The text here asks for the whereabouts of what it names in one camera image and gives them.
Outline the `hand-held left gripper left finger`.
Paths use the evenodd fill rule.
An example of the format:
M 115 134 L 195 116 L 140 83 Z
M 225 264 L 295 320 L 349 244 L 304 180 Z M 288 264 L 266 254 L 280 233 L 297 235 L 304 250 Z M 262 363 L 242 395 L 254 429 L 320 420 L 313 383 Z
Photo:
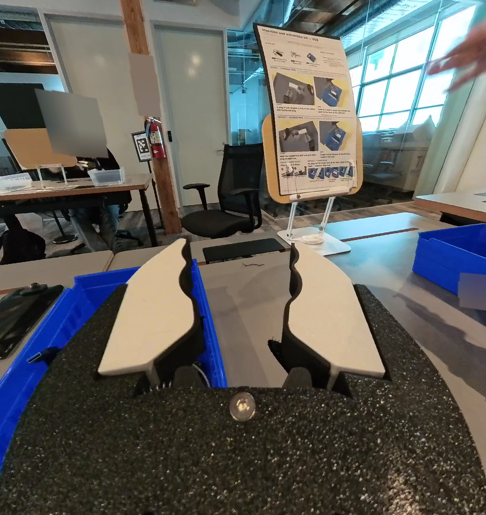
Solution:
M 179 238 L 130 277 L 98 366 L 100 376 L 143 373 L 150 386 L 162 385 L 203 353 L 191 269 L 189 242 Z

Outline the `blue plastic bin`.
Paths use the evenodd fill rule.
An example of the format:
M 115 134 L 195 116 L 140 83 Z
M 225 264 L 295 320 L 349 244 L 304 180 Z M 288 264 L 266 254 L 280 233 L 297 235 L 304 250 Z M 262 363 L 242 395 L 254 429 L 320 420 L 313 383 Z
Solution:
M 486 275 L 486 224 L 420 232 L 412 270 L 458 295 L 462 273 Z
M 29 358 L 50 347 L 62 349 L 108 296 L 124 285 L 138 267 L 74 278 L 0 379 L 0 471 L 15 428 L 48 366 Z

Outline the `person's right hand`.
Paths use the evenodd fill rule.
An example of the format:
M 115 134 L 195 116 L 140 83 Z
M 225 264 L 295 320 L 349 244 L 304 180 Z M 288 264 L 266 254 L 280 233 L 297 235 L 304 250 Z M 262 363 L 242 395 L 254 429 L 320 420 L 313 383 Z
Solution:
M 452 83 L 449 92 L 486 73 L 486 21 L 474 27 L 456 47 L 433 60 L 426 73 L 437 75 L 452 69 L 465 72 Z

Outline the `black office chair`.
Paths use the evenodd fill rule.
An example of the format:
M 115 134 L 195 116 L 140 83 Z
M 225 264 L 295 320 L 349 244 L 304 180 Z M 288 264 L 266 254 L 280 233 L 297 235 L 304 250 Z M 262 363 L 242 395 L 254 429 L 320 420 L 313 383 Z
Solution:
M 207 183 L 191 183 L 183 190 L 196 190 L 203 209 L 181 218 L 182 227 L 191 234 L 217 239 L 242 232 L 252 233 L 262 224 L 259 185 L 264 163 L 263 143 L 224 145 L 217 186 L 219 209 L 208 209 Z

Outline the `wooden desk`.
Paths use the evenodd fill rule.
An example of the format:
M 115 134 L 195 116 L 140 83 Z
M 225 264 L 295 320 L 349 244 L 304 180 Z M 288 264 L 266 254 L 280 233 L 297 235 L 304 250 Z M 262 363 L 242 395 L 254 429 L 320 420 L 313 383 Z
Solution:
M 90 179 L 71 181 L 71 186 L 51 181 L 35 181 L 24 190 L 0 193 L 0 218 L 6 215 L 48 213 L 82 207 L 105 207 L 131 202 L 131 192 L 139 192 L 142 210 L 151 245 L 158 245 L 146 190 L 151 183 L 149 174 L 130 175 L 122 184 L 94 186 Z

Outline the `black backpack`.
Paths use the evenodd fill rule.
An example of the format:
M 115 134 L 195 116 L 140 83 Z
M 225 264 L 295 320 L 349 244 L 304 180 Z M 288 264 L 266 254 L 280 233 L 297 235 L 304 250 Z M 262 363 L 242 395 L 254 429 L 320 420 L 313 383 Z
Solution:
M 7 230 L 0 236 L 0 265 L 9 265 L 46 258 L 45 240 L 27 229 Z

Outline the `black-white tag sign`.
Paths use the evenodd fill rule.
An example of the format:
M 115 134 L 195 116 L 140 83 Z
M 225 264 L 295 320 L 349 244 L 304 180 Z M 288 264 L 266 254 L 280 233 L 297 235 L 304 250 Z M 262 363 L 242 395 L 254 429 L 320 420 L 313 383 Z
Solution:
M 139 162 L 149 162 L 152 159 L 152 149 L 145 131 L 131 134 Z

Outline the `wood-edged grey desk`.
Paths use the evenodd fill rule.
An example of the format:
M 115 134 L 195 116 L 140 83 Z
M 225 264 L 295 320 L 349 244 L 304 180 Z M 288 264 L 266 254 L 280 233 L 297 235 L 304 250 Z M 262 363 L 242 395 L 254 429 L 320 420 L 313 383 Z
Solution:
M 452 192 L 420 195 L 414 203 L 424 209 L 439 211 L 442 215 L 457 216 L 475 222 L 486 222 L 486 192 Z

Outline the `printed moving box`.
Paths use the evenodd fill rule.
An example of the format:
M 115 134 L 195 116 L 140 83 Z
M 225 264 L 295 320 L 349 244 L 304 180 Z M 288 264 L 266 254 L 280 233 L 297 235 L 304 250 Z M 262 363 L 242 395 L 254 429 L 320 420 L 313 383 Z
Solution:
M 427 148 L 420 147 L 405 151 L 406 182 L 404 188 L 406 191 L 415 190 L 426 159 L 427 151 Z

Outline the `clear plastic tray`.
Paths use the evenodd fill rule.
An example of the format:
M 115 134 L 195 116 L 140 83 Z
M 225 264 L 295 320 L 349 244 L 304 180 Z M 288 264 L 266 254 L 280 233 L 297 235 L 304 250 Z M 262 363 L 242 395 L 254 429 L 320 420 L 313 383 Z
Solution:
M 27 172 L 0 176 L 0 193 L 25 190 L 32 187 L 32 178 Z

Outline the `wooden board acrylic stand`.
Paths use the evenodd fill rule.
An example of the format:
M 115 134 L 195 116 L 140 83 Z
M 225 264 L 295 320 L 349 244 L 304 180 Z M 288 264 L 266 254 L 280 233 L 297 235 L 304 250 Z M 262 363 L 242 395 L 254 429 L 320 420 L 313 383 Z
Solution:
M 69 189 L 64 168 L 77 165 L 75 156 L 54 152 L 46 128 L 7 129 L 3 137 L 16 161 L 24 170 L 36 170 L 40 184 L 46 189 L 41 169 L 60 169 L 65 188 Z

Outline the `white door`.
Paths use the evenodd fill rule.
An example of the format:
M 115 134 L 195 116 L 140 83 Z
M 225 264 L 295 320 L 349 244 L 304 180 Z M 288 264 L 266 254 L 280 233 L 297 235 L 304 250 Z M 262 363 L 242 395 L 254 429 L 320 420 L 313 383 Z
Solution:
M 227 88 L 222 31 L 154 25 L 153 37 L 167 112 L 167 131 L 181 207 L 200 205 L 191 183 L 207 183 L 218 202 L 228 143 Z

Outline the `black monitor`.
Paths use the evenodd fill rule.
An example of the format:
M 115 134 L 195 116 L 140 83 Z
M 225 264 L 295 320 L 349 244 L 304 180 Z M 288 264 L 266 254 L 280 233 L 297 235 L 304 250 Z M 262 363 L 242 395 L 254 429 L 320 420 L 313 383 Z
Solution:
M 0 117 L 7 129 L 46 128 L 35 90 L 41 83 L 0 83 Z

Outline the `grid window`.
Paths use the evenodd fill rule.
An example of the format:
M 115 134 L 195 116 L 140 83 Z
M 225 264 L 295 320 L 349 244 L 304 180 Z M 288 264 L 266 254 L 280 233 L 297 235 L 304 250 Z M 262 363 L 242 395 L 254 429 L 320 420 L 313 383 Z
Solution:
M 476 7 L 434 16 L 428 26 L 409 36 L 353 55 L 350 79 L 363 133 L 397 130 L 430 119 L 437 126 L 447 99 L 452 72 L 428 76 L 431 62 L 461 42 L 470 30 Z

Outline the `wooden post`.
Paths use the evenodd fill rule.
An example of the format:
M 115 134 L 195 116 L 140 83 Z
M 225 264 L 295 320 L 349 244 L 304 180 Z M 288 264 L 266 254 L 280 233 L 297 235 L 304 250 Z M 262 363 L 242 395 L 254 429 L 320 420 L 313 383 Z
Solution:
M 130 48 L 130 71 L 138 112 L 145 120 L 152 116 L 161 121 L 161 99 L 155 59 L 150 53 L 142 1 L 120 1 L 120 5 Z M 151 162 L 164 230 L 168 235 L 179 234 L 182 227 L 175 203 L 175 188 L 169 159 L 155 159 L 152 156 Z

